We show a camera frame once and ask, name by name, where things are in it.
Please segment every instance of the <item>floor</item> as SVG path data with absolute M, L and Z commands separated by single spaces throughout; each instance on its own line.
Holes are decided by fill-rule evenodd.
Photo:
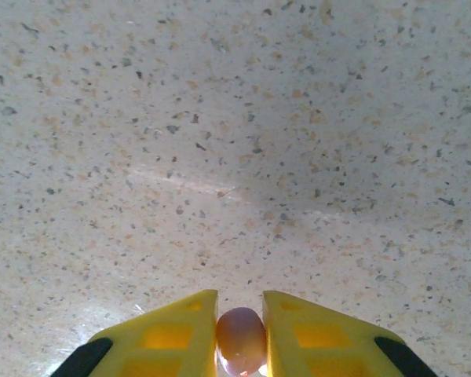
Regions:
M 471 376 L 471 0 L 0 2 L 0 376 L 203 288 Z

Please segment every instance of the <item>brown egg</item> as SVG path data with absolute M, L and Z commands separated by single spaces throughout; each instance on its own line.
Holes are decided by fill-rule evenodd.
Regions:
M 267 361 L 265 328 L 250 308 L 234 308 L 217 323 L 217 352 L 231 376 L 255 373 Z

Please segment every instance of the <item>speckled floor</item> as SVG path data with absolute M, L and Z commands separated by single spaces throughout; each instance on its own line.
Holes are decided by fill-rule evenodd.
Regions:
M 471 376 L 471 1 L 0 1 L 0 376 L 210 287 Z

